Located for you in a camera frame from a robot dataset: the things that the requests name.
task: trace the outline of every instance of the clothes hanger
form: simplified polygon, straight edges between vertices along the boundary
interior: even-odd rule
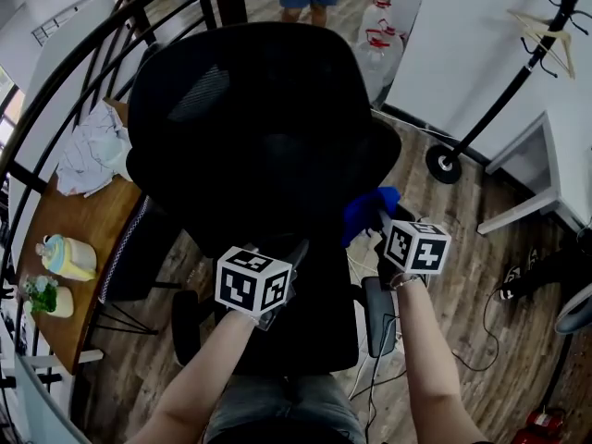
[[[561,45],[563,46],[563,52],[565,53],[565,62],[557,55],[557,53],[553,49],[549,49],[547,52],[561,66],[561,68],[565,70],[565,72],[567,72],[571,79],[575,79],[574,62],[572,60],[571,52],[572,35],[570,33],[568,33],[566,30],[549,31],[549,24],[551,23],[550,19],[534,17],[527,13],[523,13],[521,11],[516,10],[508,10],[508,13],[510,13],[510,15],[515,17],[522,24],[522,26],[524,27],[524,36],[534,41],[537,45],[544,48],[544,46],[542,46],[541,44],[541,40],[544,36],[550,36],[561,41]],[[538,28],[537,25],[539,27],[540,25],[543,25],[545,28]]]

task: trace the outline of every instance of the white cube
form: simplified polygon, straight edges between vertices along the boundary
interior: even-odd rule
[[[216,268],[215,299],[226,306],[259,316],[284,302],[292,265],[232,247]]]
[[[405,273],[438,275],[449,247],[450,235],[442,226],[391,220],[385,256]]]

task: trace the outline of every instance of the small flower pot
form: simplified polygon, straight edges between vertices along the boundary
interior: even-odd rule
[[[55,311],[47,314],[54,317],[70,317],[74,314],[74,299],[72,298],[72,291],[65,286],[57,287],[57,298],[55,300]]]

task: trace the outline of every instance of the human arm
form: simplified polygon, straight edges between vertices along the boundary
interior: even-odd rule
[[[128,444],[195,444],[241,358],[254,321],[230,311],[168,385],[153,415]]]
[[[423,282],[406,283],[396,294],[419,444],[487,441],[464,409],[456,363]]]

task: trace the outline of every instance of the black coat stand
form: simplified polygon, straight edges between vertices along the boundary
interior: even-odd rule
[[[560,4],[554,4],[552,0],[549,1],[553,5],[559,7],[557,15],[555,15],[555,18],[549,25],[549,31],[561,31],[565,27],[565,24],[568,21],[571,21],[578,30],[588,34],[586,30],[576,25],[572,21],[572,15],[574,14],[581,14],[592,18],[591,15],[575,9],[578,0],[561,0]],[[432,176],[434,176],[434,178],[446,184],[454,184],[459,180],[462,174],[459,154],[461,154],[469,146],[469,144],[471,144],[471,142],[487,127],[487,125],[491,123],[491,121],[497,116],[501,109],[510,102],[510,100],[530,77],[535,66],[537,64],[541,64],[542,66],[542,60],[547,55],[547,52],[551,46],[555,43],[555,40],[556,38],[553,36],[544,36],[542,38],[540,44],[532,52],[532,56],[528,63],[525,64],[522,69],[520,69],[513,81],[510,82],[510,85],[499,96],[495,104],[489,108],[489,110],[471,129],[471,131],[469,131],[469,133],[467,133],[467,135],[454,147],[454,149],[451,150],[443,145],[434,145],[429,150],[427,150],[425,162],[427,163],[429,172],[432,174]],[[548,70],[547,72],[554,77],[557,77],[556,74],[553,74]]]

